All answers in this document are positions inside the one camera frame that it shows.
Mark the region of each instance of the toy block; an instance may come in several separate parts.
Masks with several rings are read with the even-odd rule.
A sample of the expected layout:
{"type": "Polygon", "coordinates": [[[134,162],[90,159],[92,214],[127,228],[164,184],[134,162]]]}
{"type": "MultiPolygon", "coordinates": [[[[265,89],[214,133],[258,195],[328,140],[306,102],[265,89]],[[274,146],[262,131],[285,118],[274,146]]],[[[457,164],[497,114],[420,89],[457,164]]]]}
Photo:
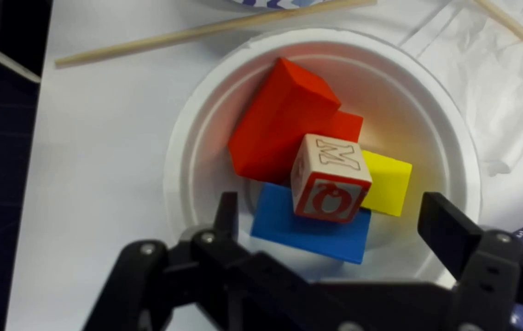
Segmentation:
{"type": "Polygon", "coordinates": [[[402,217],[413,164],[370,151],[363,151],[363,157],[372,175],[372,188],[361,206],[378,214],[402,217]]]}
{"type": "Polygon", "coordinates": [[[372,177],[355,142],[306,135],[291,173],[295,214],[350,223],[372,177]]]}
{"type": "Polygon", "coordinates": [[[306,133],[357,142],[361,118],[339,113],[339,105],[319,76],[278,59],[228,140],[234,171],[284,182],[306,133]]]}
{"type": "Polygon", "coordinates": [[[252,236],[339,262],[361,263],[370,212],[361,210],[348,225],[317,223],[293,214],[291,190],[263,184],[252,236]]]}

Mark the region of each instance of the yellow block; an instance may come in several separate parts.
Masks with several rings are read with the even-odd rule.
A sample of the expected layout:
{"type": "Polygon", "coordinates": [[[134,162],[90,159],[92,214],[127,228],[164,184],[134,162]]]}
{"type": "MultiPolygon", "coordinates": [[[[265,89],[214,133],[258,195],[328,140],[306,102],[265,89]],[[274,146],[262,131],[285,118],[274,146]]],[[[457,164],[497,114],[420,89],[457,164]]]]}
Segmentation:
{"type": "Polygon", "coordinates": [[[413,164],[363,151],[372,175],[372,188],[363,208],[400,217],[403,214],[413,164]]]}

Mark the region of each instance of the wooden chopstick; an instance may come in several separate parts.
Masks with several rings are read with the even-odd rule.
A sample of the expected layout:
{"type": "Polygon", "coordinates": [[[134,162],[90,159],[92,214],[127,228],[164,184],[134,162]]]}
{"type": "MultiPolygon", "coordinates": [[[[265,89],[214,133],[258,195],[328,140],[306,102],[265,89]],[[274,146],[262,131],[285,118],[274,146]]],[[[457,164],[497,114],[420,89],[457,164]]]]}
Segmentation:
{"type": "Polygon", "coordinates": [[[497,8],[492,0],[475,0],[494,21],[503,24],[506,30],[510,30],[514,35],[518,35],[523,41],[523,26],[514,21],[508,13],[505,13],[501,8],[497,8]]]}
{"type": "Polygon", "coordinates": [[[252,17],[245,17],[245,19],[227,21],[227,22],[219,22],[219,24],[208,24],[208,26],[184,30],[184,32],[175,32],[175,34],[169,34],[169,35],[157,35],[157,37],[149,37],[149,39],[140,39],[140,41],[133,41],[133,43],[114,45],[114,46],[107,46],[107,48],[99,48],[99,50],[90,50],[90,52],[61,57],[61,59],[55,61],[55,65],[57,67],[74,67],[74,65],[83,65],[83,63],[94,63],[94,61],[122,57],[122,56],[129,56],[129,54],[136,54],[136,52],[164,48],[164,46],[171,46],[171,45],[179,45],[179,43],[188,43],[188,41],[201,39],[201,37],[214,35],[214,34],[243,30],[243,28],[269,24],[269,22],[276,22],[276,21],[298,19],[298,17],[306,17],[306,15],[319,15],[319,13],[346,10],[346,8],[355,8],[355,6],[368,6],[368,4],[376,4],[376,2],[378,0],[326,0],[324,4],[319,4],[319,6],[313,6],[313,8],[252,15],[252,17]]]}

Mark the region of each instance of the blue block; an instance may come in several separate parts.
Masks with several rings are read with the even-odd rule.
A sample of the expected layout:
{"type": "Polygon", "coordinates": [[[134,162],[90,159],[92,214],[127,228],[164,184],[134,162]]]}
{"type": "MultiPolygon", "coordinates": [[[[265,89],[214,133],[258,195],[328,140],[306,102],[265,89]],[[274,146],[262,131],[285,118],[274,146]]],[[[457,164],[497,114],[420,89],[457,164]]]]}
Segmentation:
{"type": "Polygon", "coordinates": [[[333,260],[361,263],[368,227],[370,212],[367,210],[361,210],[348,225],[297,217],[291,190],[263,184],[252,236],[333,260]]]}

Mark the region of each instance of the white table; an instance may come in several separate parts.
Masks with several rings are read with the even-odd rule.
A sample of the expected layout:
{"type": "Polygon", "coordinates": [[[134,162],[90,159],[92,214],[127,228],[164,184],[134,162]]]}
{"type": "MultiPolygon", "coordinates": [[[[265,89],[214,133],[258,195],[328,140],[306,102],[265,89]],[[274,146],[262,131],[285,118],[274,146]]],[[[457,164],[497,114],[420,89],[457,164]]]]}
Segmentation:
{"type": "MultiPolygon", "coordinates": [[[[55,70],[55,57],[250,13],[225,0],[57,0],[7,330],[81,330],[129,241],[177,241],[162,208],[169,133],[190,92],[228,50],[260,32],[302,26],[350,28],[398,45],[444,4],[381,0],[376,8],[55,70]]],[[[523,166],[484,184],[484,217],[523,219],[523,166]],[[518,190],[521,205],[501,205],[514,197],[508,190],[518,190]]],[[[193,309],[181,309],[171,330],[210,326],[193,309]]]]}

